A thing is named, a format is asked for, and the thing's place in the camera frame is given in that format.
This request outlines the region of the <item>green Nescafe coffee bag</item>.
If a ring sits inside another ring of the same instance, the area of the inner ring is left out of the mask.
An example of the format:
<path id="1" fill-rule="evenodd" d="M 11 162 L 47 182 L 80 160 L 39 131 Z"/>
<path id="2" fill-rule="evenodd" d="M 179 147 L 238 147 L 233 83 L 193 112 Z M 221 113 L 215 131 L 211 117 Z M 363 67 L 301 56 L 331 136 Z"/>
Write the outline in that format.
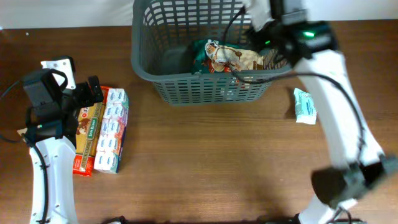
<path id="1" fill-rule="evenodd" d="M 206 65 L 206 61 L 208 60 L 208 57 L 206 56 L 206 52 L 205 52 L 205 44 L 208 42 L 208 40 L 211 40 L 211 39 L 194 41 L 194 43 L 192 44 L 192 50 L 193 50 L 193 56 L 194 56 L 193 65 L 192 65 L 192 69 L 191 69 L 192 73 L 198 73 L 198 72 L 210 73 L 208 66 Z M 220 41 L 219 41 L 219 44 L 239 49 L 239 47 L 236 47 L 234 45 L 224 44 Z"/>

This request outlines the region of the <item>Kleenex tissue multipack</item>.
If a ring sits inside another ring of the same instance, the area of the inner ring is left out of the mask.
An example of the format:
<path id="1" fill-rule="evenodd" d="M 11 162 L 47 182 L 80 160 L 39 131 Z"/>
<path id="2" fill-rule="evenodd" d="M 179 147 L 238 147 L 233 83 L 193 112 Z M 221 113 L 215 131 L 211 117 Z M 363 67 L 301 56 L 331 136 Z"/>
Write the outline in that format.
<path id="1" fill-rule="evenodd" d="M 110 88 L 96 147 L 94 169 L 117 174 L 129 113 L 129 97 L 122 88 Z"/>

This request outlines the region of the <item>beige cookie bag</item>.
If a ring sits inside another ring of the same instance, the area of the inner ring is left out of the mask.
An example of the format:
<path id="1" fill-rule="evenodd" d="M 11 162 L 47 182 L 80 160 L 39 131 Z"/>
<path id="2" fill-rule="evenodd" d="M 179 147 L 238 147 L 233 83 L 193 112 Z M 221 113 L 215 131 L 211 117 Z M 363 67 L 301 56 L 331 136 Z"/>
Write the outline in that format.
<path id="1" fill-rule="evenodd" d="M 24 135 L 26 132 L 27 132 L 27 128 L 17 130 L 17 133 L 21 136 L 22 139 L 24 138 Z"/>
<path id="2" fill-rule="evenodd" d="M 242 70 L 264 70 L 264 57 L 257 52 L 220 45 L 218 41 L 208 40 L 205 52 L 210 73 Z"/>

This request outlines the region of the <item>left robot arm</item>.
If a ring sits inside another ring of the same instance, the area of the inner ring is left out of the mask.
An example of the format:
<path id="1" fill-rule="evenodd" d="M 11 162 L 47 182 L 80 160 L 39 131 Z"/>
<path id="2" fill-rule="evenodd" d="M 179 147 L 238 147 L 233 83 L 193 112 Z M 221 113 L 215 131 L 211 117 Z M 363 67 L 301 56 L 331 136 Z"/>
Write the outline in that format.
<path id="1" fill-rule="evenodd" d="M 77 112 L 103 101 L 98 77 L 68 89 L 64 72 L 43 68 L 24 77 L 32 103 L 22 139 L 33 167 L 31 223 L 77 223 L 73 191 Z"/>

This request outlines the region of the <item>red San Remo pasta pack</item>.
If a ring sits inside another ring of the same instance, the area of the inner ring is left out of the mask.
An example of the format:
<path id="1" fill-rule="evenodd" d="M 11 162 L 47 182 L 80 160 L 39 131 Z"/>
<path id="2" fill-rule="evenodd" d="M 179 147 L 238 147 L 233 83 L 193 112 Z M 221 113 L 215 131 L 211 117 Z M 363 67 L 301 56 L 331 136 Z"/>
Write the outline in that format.
<path id="1" fill-rule="evenodd" d="M 78 115 L 76 154 L 73 162 L 74 174 L 91 176 L 94 168 L 96 146 L 100 136 L 109 87 L 101 86 L 101 91 L 104 95 L 103 102 L 82 108 Z"/>

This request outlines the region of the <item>light blue tissue packet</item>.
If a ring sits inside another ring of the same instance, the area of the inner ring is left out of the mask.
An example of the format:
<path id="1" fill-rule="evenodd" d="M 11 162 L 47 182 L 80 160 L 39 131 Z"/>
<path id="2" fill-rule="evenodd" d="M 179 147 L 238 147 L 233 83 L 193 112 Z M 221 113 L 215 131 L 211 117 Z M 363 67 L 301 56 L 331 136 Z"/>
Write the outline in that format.
<path id="1" fill-rule="evenodd" d="M 310 125 L 316 124 L 317 109 L 311 94 L 295 88 L 294 98 L 296 122 Z"/>

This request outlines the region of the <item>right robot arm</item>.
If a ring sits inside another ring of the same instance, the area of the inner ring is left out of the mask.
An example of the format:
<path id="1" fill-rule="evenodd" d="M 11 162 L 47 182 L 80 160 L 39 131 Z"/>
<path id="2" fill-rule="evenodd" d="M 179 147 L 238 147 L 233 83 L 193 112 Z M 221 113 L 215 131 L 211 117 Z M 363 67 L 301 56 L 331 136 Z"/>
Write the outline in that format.
<path id="1" fill-rule="evenodd" d="M 359 199 L 397 173 L 369 130 L 349 81 L 345 57 L 326 21 L 308 20 L 301 1 L 244 1 L 255 40 L 275 47 L 313 98 L 331 165 L 315 170 L 315 193 L 291 223 L 341 223 Z"/>

